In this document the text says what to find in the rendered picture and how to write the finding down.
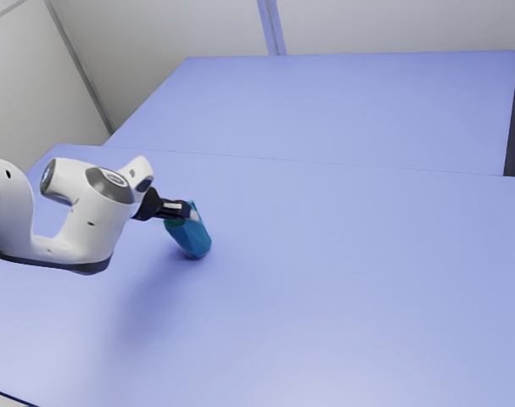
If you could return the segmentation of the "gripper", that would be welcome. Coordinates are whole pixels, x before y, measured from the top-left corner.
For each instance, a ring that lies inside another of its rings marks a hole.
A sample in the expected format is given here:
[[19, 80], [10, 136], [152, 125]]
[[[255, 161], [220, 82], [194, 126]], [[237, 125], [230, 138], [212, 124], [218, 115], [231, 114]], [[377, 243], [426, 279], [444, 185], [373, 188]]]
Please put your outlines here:
[[137, 212], [132, 216], [134, 220], [146, 221], [159, 218], [162, 214], [190, 214], [193, 206], [183, 200], [162, 199], [154, 187], [150, 187], [143, 195]]

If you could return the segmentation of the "teal faceted mug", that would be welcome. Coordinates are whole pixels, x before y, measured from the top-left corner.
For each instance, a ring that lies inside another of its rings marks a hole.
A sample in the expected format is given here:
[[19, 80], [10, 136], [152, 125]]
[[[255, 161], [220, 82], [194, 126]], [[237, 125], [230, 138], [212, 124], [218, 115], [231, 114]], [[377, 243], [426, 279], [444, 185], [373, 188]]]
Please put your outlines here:
[[184, 253], [191, 258], [198, 259], [210, 251], [211, 237], [194, 201], [186, 201], [186, 204], [191, 208], [188, 219], [166, 219], [163, 220], [163, 223], [165, 229]]

